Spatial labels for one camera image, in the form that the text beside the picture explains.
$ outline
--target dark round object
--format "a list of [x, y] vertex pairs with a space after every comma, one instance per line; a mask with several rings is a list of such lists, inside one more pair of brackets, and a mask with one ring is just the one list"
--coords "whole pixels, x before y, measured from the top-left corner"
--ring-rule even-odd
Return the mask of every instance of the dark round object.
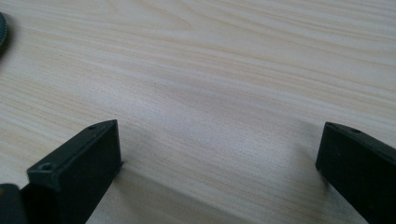
[[3, 44], [7, 35], [7, 22], [3, 14], [0, 13], [0, 46]]

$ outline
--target black object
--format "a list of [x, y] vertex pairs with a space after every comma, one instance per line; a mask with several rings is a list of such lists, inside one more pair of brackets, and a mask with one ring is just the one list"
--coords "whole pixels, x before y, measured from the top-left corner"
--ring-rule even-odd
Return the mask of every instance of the black object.
[[121, 166], [117, 121], [94, 124], [30, 167], [21, 191], [0, 185], [0, 223], [85, 223]]
[[3, 44], [7, 35], [7, 22], [3, 14], [0, 13], [0, 46]]
[[369, 223], [396, 223], [396, 149], [327, 122], [316, 166]]

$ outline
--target wood grain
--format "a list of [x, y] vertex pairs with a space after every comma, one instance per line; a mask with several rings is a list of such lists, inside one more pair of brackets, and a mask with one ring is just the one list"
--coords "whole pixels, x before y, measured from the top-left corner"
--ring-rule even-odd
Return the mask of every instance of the wood grain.
[[326, 120], [396, 147], [396, 4], [3, 0], [0, 182], [117, 119], [89, 223], [365, 223], [315, 169]]

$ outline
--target screw hole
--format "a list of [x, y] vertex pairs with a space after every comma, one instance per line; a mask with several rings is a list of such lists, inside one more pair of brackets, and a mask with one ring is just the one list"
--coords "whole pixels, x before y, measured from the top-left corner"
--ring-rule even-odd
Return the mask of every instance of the screw hole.
[[353, 133], [361, 133], [361, 131], [356, 130], [356, 129], [350, 129], [350, 131], [352, 131]]
[[38, 167], [38, 169], [43, 170], [43, 171], [50, 171], [50, 170], [52, 170], [54, 167], [55, 167], [55, 166], [54, 166], [52, 163], [46, 162], [46, 163], [41, 164], [41, 165]]

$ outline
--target wooden table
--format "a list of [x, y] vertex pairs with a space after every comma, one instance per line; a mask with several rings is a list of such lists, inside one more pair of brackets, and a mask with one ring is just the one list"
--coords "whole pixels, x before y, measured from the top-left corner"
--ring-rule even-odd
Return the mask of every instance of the wooden table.
[[365, 223], [315, 169], [325, 121], [396, 147], [394, 1], [3, 0], [0, 183], [117, 119], [89, 223]]

